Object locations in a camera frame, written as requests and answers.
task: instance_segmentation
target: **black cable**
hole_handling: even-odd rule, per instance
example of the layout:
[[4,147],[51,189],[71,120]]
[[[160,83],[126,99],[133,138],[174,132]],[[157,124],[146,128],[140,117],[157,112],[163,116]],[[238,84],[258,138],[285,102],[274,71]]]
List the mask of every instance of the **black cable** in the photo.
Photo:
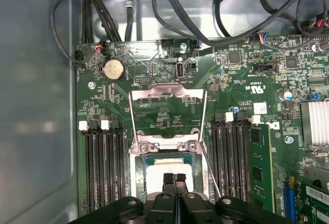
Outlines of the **black cable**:
[[127,26],[124,34],[125,42],[129,42],[132,40],[133,23],[134,23],[134,9],[132,7],[127,7]]
[[85,0],[85,39],[87,43],[93,43],[93,17],[92,17],[92,2]]
[[98,4],[99,8],[103,12],[104,17],[105,17],[106,21],[108,22],[108,24],[111,28],[111,31],[113,32],[112,34],[113,34],[113,37],[115,38],[115,41],[122,42],[118,28],[115,26],[114,20],[113,20],[112,16],[110,15],[110,13],[108,12],[108,9],[104,5],[103,1],[95,0],[95,2]]
[[265,21],[260,23],[259,25],[255,26],[254,28],[231,38],[223,39],[220,41],[211,41],[207,39],[200,30],[196,27],[196,25],[191,21],[189,16],[184,11],[183,7],[179,3],[178,0],[169,0],[170,4],[172,5],[174,11],[176,12],[177,16],[180,18],[180,20],[184,23],[184,25],[195,35],[197,36],[203,43],[213,46],[213,47],[223,47],[229,44],[236,43],[239,40],[242,40],[250,35],[253,35],[257,33],[258,31],[266,28],[269,24],[271,24],[275,19],[277,19],[280,14],[282,14],[287,8],[289,8],[294,2],[297,0],[288,0],[282,7],[278,9],[276,13],[271,15],[269,18],[267,18]]
[[192,40],[195,39],[195,36],[193,36],[193,35],[188,35],[188,34],[182,32],[182,31],[180,31],[180,30],[174,28],[173,26],[171,26],[170,24],[168,24],[166,21],[164,21],[164,20],[161,18],[160,15],[159,15],[159,13],[158,13],[158,11],[157,11],[157,3],[156,3],[156,0],[152,0],[152,8],[153,8],[153,13],[154,13],[154,16],[155,16],[156,20],[158,20],[158,22],[159,22],[162,26],[164,26],[164,27],[167,28],[168,30],[171,30],[172,32],[175,32],[175,33],[178,34],[178,35],[183,36],[184,38],[188,38],[188,39],[192,39]]
[[[323,16],[323,21],[326,21],[327,18],[328,18],[328,10],[327,10],[327,5],[326,5],[326,0],[321,0],[322,3],[323,3],[323,9],[325,8],[324,10],[324,16]],[[310,36],[310,37],[315,37],[315,36],[319,36],[319,34],[321,33],[321,31],[323,30],[324,26],[325,26],[325,22],[323,22],[321,24],[321,26],[319,27],[319,29],[313,33],[310,33],[308,31],[305,31],[301,24],[300,24],[300,10],[301,10],[301,6],[302,6],[302,2],[303,0],[299,0],[298,1],[298,4],[297,4],[297,11],[298,13],[296,12],[296,17],[297,17],[297,26],[298,26],[298,29],[299,31],[303,34],[303,35],[306,35],[306,36]],[[321,36],[327,36],[329,35],[329,33],[322,33]]]
[[[298,0],[297,9],[296,9],[296,24],[298,25],[298,27],[301,27],[299,18],[300,18],[300,11],[301,11],[301,6],[302,6],[302,1],[303,0]],[[328,10],[327,10],[326,0],[321,0],[321,1],[322,1],[322,4],[323,4],[324,18],[327,19],[328,18]],[[282,47],[269,45],[269,44],[265,44],[265,46],[267,46],[268,48],[275,49],[275,50],[280,50],[280,51],[297,50],[299,48],[307,46],[311,41],[313,41],[315,39],[315,37],[318,36],[319,33],[321,33],[321,31],[324,28],[324,25],[325,25],[325,23],[322,23],[321,27],[315,33],[313,33],[312,36],[308,40],[306,40],[304,43],[301,43],[301,44],[299,44],[295,47],[282,48]]]
[[[267,11],[269,14],[274,14],[278,11],[274,6],[272,6],[268,2],[268,0],[260,0],[260,2],[261,2],[262,7],[264,8],[264,10]],[[292,25],[295,27],[296,31],[298,31],[297,21],[293,16],[284,12],[279,17],[292,23]]]
[[85,59],[83,60],[76,60],[74,58],[72,58],[65,50],[59,36],[58,36],[58,33],[57,33],[57,29],[56,29],[56,25],[55,25],[55,11],[57,9],[57,7],[63,2],[64,0],[58,0],[54,5],[53,7],[51,8],[51,11],[50,11],[50,25],[51,25],[51,28],[52,28],[52,33],[53,33],[53,37],[55,39],[55,42],[58,46],[58,48],[60,49],[60,51],[65,55],[65,57],[67,57],[70,61],[74,62],[74,63],[77,63],[77,64],[84,64],[86,62],[88,62],[92,57],[93,55],[95,54],[95,52],[91,53],[90,55],[88,55]]
[[110,25],[108,24],[108,21],[105,18],[105,14],[102,12],[102,9],[100,8],[99,4],[96,2],[96,0],[91,0],[94,4],[95,10],[98,13],[99,19],[102,22],[102,26],[104,27],[104,30],[106,32],[106,35],[108,39],[111,42],[116,42],[116,38],[113,35],[113,30],[111,29]]
[[217,25],[220,29],[220,31],[223,33],[226,37],[231,37],[230,33],[225,29],[224,24],[221,19],[221,3],[223,0],[214,0],[213,3],[215,4],[215,18]]

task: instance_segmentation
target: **screw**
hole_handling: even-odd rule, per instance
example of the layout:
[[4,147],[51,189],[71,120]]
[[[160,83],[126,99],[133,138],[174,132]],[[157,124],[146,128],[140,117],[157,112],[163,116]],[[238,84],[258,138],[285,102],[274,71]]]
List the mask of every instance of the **screw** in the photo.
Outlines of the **screw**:
[[193,194],[193,193],[189,193],[189,194],[187,194],[186,196],[187,196],[188,198],[190,198],[190,199],[195,198],[195,194]]
[[301,214],[301,216],[300,216],[300,220],[301,220],[302,222],[307,222],[307,221],[308,221],[307,216],[306,216],[305,214]]
[[187,44],[186,43],[181,43],[179,46],[179,49],[182,51],[186,51],[187,50]]
[[196,150],[196,145],[195,145],[195,143],[190,143],[190,144],[187,146],[187,149],[190,150],[190,151],[194,151],[194,150]]
[[143,153],[146,153],[149,150],[149,147],[147,146],[147,144],[142,144],[139,147],[140,151],[142,151]]
[[231,201],[230,199],[226,199],[226,198],[224,198],[224,199],[222,200],[222,202],[223,202],[224,204],[231,204],[231,203],[232,203],[232,201]]
[[95,89],[96,88],[96,83],[95,82],[89,82],[88,83],[88,88],[89,89]]
[[286,144],[292,144],[294,142],[294,138],[291,136],[286,136],[284,141]]

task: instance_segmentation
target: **white label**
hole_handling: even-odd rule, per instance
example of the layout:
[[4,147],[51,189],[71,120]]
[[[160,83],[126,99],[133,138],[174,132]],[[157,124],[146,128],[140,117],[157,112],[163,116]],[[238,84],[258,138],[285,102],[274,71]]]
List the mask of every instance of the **white label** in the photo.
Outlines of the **white label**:
[[314,190],[310,187],[306,187],[306,193],[308,196],[311,196],[313,198],[315,198],[316,200],[319,200],[327,205],[329,205],[329,197],[327,195],[324,195],[323,193]]
[[265,115],[265,114],[267,114],[266,102],[255,102],[253,104],[253,114],[254,115]]
[[318,217],[321,221],[323,221],[323,222],[329,224],[329,217],[326,216],[326,215],[324,215],[324,214],[322,214],[320,211],[317,211],[317,217]]

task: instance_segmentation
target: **blue connector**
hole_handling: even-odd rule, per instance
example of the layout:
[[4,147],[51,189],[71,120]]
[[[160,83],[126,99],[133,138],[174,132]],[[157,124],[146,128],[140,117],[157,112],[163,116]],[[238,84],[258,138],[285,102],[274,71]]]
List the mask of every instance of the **blue connector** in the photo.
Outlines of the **blue connector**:
[[321,93],[311,93],[309,95],[309,98],[311,101],[316,101],[316,100],[320,100],[322,98]]
[[295,192],[290,187],[283,188],[283,202],[285,217],[296,222],[295,215]]

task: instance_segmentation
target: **integrated circuit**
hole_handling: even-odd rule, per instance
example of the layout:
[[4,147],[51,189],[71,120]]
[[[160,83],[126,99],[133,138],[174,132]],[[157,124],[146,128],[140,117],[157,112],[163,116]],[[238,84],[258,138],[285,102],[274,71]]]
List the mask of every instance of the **integrated circuit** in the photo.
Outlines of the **integrated circuit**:
[[298,68],[298,60],[296,56],[289,56],[286,58],[286,68],[287,69]]
[[260,169],[259,167],[254,166],[252,169],[252,175],[254,179],[262,182],[263,181],[263,170]]
[[251,142],[253,143],[261,142],[261,133],[258,130],[256,129],[251,130],[250,136],[251,136]]
[[231,64],[240,64],[241,63],[241,54],[240,52],[229,52],[228,61]]

